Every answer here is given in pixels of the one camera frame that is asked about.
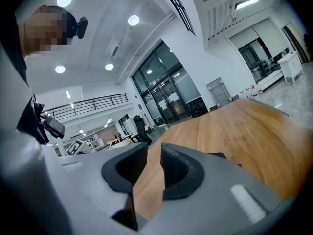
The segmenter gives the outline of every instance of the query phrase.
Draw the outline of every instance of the short hair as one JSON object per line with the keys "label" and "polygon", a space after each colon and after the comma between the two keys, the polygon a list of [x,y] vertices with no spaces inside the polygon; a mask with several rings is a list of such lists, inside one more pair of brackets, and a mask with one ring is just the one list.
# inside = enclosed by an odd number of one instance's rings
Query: short hair
{"label": "short hair", "polygon": [[67,27],[67,32],[62,32],[62,44],[66,45],[70,39],[77,35],[77,21],[75,17],[59,6],[47,6],[47,13],[62,13],[63,26]]}

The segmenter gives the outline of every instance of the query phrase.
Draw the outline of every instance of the black chair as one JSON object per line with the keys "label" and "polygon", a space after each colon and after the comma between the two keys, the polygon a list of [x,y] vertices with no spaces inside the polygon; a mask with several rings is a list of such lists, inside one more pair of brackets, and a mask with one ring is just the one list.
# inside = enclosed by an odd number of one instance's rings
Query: black chair
{"label": "black chair", "polygon": [[139,143],[146,142],[149,146],[152,143],[151,138],[146,134],[145,124],[143,119],[139,116],[134,117],[134,122],[136,123],[138,134],[130,137],[131,141],[135,143],[134,138],[138,140]]}

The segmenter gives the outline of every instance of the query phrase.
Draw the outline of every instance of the wooden tabletop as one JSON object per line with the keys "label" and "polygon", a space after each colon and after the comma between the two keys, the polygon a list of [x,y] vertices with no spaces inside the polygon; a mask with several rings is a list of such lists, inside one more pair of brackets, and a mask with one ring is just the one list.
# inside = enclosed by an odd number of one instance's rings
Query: wooden tabletop
{"label": "wooden tabletop", "polygon": [[171,126],[148,150],[148,163],[134,186],[136,211],[151,220],[160,210],[164,174],[162,142],[228,160],[271,187],[282,200],[297,195],[313,162],[313,132],[267,106],[237,100],[201,117]]}

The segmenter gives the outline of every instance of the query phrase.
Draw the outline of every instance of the white counter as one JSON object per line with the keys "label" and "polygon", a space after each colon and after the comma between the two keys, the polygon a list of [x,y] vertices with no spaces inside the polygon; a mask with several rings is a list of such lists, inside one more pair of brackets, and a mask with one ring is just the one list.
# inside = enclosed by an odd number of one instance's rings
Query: white counter
{"label": "white counter", "polygon": [[300,72],[303,73],[302,65],[297,51],[292,54],[288,53],[286,56],[278,60],[278,63],[280,64],[285,82],[287,82],[287,77],[291,77],[292,82],[294,83],[294,78]]}

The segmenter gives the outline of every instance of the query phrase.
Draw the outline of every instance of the railing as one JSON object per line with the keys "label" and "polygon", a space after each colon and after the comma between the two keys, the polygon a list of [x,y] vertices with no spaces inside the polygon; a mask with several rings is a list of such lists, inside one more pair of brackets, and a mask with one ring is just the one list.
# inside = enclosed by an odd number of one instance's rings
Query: railing
{"label": "railing", "polygon": [[122,104],[128,102],[126,93],[110,95],[104,97],[93,98],[80,102],[62,105],[43,112],[48,113],[56,120],[62,120],[78,114],[106,108],[112,105]]}
{"label": "railing", "polygon": [[187,30],[195,35],[194,29],[191,25],[191,22],[189,20],[187,12],[186,12],[185,8],[182,6],[181,2],[179,0],[170,0],[170,2],[172,3],[172,5],[177,10],[178,14],[180,15],[182,21],[184,22],[184,24],[187,28]]}

